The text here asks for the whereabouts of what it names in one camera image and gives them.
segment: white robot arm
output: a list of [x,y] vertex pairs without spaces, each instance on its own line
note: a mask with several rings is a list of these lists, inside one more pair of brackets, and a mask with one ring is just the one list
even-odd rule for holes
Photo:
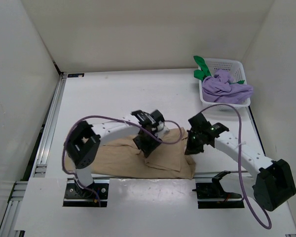
[[[88,187],[93,184],[90,164],[94,161],[98,148],[106,143],[129,135],[136,135],[133,139],[138,149],[142,150],[145,157],[156,149],[162,142],[161,138],[169,132],[165,126],[163,115],[155,110],[151,114],[141,110],[119,119],[96,125],[81,121],[70,133],[66,150],[75,166],[77,184]],[[151,136],[143,133],[147,130]]]
[[[202,113],[198,113],[188,121],[191,129],[188,131],[186,155],[204,152],[203,146],[211,145],[239,162],[238,138],[227,127],[221,123],[211,125]],[[273,211],[296,194],[292,172],[286,161],[282,159],[274,161],[246,144],[241,144],[241,150],[241,166],[252,176],[252,178],[242,177],[248,197],[255,199],[265,210]],[[213,180],[215,181],[213,181],[213,190],[218,196],[226,192],[243,193],[239,177],[235,174],[224,171]]]
[[[133,141],[138,149],[144,152],[145,157],[148,157],[162,142],[160,138],[169,131],[164,125],[163,115],[158,110],[151,114],[141,110],[134,111],[131,115],[115,121],[94,126],[81,121],[70,133],[65,149],[74,163],[75,178],[79,180],[77,184],[81,184],[80,188],[84,189],[93,184],[89,165],[93,162],[101,145],[128,135],[138,134]],[[211,125],[202,113],[198,113],[188,121],[191,129],[188,130],[186,155],[204,152],[204,145],[211,145],[238,162],[239,141],[227,127],[221,123]],[[252,175],[252,178],[243,178],[247,196],[254,198],[264,209],[273,211],[295,195],[296,188],[287,162],[282,159],[271,160],[248,145],[241,146],[241,166]],[[243,193],[239,178],[228,171],[218,174],[214,180],[213,190],[216,190],[219,197],[226,192]]]

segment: purple towel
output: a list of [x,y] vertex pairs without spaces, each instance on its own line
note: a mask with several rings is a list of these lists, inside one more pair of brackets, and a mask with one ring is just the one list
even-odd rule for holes
[[207,102],[241,104],[253,94],[253,87],[245,84],[229,84],[234,78],[229,72],[217,70],[214,77],[202,82],[203,99]]

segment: white enclosure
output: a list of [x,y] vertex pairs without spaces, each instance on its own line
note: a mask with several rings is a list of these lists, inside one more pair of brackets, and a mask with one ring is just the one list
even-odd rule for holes
[[0,224],[24,174],[58,74],[18,0],[0,0]]

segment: plastic basket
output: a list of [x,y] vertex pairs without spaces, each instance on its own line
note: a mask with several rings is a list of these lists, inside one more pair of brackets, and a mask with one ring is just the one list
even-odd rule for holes
[[[217,58],[204,58],[205,63],[210,70],[211,74],[214,75],[215,71],[218,69],[222,69],[225,71],[229,71],[231,75],[235,78],[234,82],[244,80],[244,84],[247,84],[245,71],[243,69],[242,63],[239,61],[228,60],[228,59],[217,59]],[[215,105],[219,103],[215,102],[207,102],[203,99],[203,90],[202,90],[202,81],[199,80],[199,94],[204,107],[208,107],[210,105]],[[229,104],[235,107],[236,109],[240,109],[243,107],[248,107],[251,103],[250,98],[246,99],[242,104]],[[231,110],[232,108],[228,106],[216,106],[213,107],[218,110]]]

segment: purple cable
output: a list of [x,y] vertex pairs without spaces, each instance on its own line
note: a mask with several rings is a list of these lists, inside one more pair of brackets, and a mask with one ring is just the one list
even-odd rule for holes
[[216,105],[211,105],[205,109],[203,109],[201,112],[211,108],[211,107],[215,107],[215,106],[228,106],[228,107],[231,107],[238,115],[238,119],[239,119],[239,133],[238,133],[238,141],[239,141],[239,147],[238,147],[238,174],[239,174],[239,182],[240,182],[240,188],[241,188],[241,191],[242,191],[242,194],[243,194],[243,198],[244,200],[246,201],[247,205],[248,205],[248,208],[250,209],[252,215],[254,216],[254,218],[257,220],[257,222],[263,226],[264,228],[266,228],[267,230],[270,230],[272,228],[272,222],[271,222],[271,219],[269,217],[269,215],[267,214],[266,210],[261,207],[260,205],[260,208],[262,209],[262,211],[264,212],[266,218],[267,218],[267,221],[268,221],[268,226],[265,225],[261,220],[260,218],[258,217],[258,215],[255,213],[255,211],[253,210],[252,206],[251,206],[251,203],[249,201],[249,198],[247,196],[247,193],[246,193],[246,190],[245,190],[245,186],[243,184],[243,179],[242,179],[242,174],[241,174],[241,152],[242,152],[242,149],[241,149],[241,128],[242,128],[242,121],[241,121],[241,116],[239,114],[239,112],[236,110],[235,107],[231,106],[231,105],[228,105],[228,104],[216,104]]
[[66,139],[65,139],[64,148],[63,148],[63,153],[62,153],[62,158],[61,158],[62,169],[63,169],[63,171],[64,171],[66,174],[68,174],[68,175],[74,175],[74,177],[75,177],[77,183],[79,184],[79,186],[81,186],[82,188],[84,188],[84,189],[86,189],[86,190],[88,190],[88,191],[91,191],[91,192],[93,192],[93,193],[95,194],[95,196],[96,196],[96,198],[97,198],[97,200],[98,200],[98,202],[99,202],[99,207],[101,207],[101,201],[100,201],[100,197],[99,197],[99,195],[97,194],[97,192],[96,192],[95,190],[93,190],[93,189],[90,189],[90,188],[84,186],[82,183],[80,183],[80,181],[79,181],[79,179],[78,179],[78,177],[77,177],[77,174],[76,174],[75,172],[69,172],[69,171],[67,171],[66,168],[65,168],[65,154],[66,154],[66,149],[65,149],[65,148],[66,148],[67,145],[68,145],[68,141],[69,141],[69,137],[70,137],[70,135],[72,134],[73,130],[75,129],[75,127],[77,127],[77,125],[78,125],[80,122],[82,122],[82,121],[84,121],[84,120],[86,120],[86,119],[93,119],[93,118],[96,118],[96,119],[107,119],[107,120],[112,120],[112,121],[115,121],[115,122],[126,123],[126,124],[128,124],[128,125],[135,126],[135,127],[139,128],[140,130],[142,130],[143,132],[145,132],[146,134],[148,134],[150,137],[152,137],[152,138],[153,138],[154,140],[156,140],[157,142],[160,142],[160,143],[163,143],[163,144],[167,144],[167,145],[176,144],[176,143],[178,143],[179,141],[181,141],[182,138],[183,138],[183,133],[182,133],[182,129],[181,129],[180,125],[178,125],[176,122],[171,121],[171,120],[165,120],[165,122],[171,122],[171,123],[174,123],[174,124],[179,128],[179,131],[180,131],[180,136],[179,136],[178,140],[175,141],[175,142],[164,142],[164,141],[161,141],[160,139],[156,138],[152,133],[150,133],[149,131],[147,131],[146,129],[144,129],[143,127],[141,127],[140,125],[135,124],[135,123],[130,122],[130,121],[125,121],[125,120],[122,120],[122,119],[110,118],[110,117],[106,117],[106,116],[90,115],[90,116],[83,117],[83,118],[79,119],[77,122],[75,122],[74,125],[73,125],[73,126],[71,127],[71,129],[69,130],[68,135],[66,136]]

